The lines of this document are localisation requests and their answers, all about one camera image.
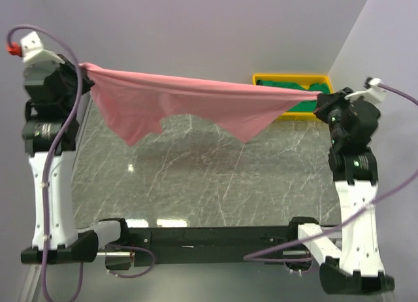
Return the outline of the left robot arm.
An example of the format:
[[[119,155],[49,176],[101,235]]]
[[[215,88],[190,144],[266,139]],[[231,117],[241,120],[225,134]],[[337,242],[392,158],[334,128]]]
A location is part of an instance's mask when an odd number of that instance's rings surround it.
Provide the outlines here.
[[[63,55],[30,63],[24,71],[25,104],[22,130],[35,187],[35,231],[31,246],[22,250],[23,264],[48,265],[92,262],[99,238],[79,232],[72,214],[71,181],[79,123],[78,94],[93,82]]]

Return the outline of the pink t shirt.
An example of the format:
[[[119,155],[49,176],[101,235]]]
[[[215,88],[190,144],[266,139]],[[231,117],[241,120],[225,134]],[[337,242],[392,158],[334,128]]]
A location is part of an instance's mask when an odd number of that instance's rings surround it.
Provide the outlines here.
[[[83,63],[91,98],[126,145],[163,131],[163,118],[190,114],[209,120],[243,143],[318,92],[104,69]]]

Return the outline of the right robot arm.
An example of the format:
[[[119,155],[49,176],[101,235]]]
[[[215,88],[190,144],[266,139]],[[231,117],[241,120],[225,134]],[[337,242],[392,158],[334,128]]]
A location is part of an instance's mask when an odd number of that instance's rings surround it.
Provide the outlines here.
[[[380,111],[366,92],[344,88],[334,94],[319,94],[315,116],[329,127],[331,146],[328,162],[340,204],[342,246],[328,237],[313,240],[319,223],[293,218],[287,243],[304,246],[319,265],[319,278],[327,294],[378,295],[395,288],[385,272],[378,246],[373,199],[378,190],[378,165],[369,147],[378,128]]]

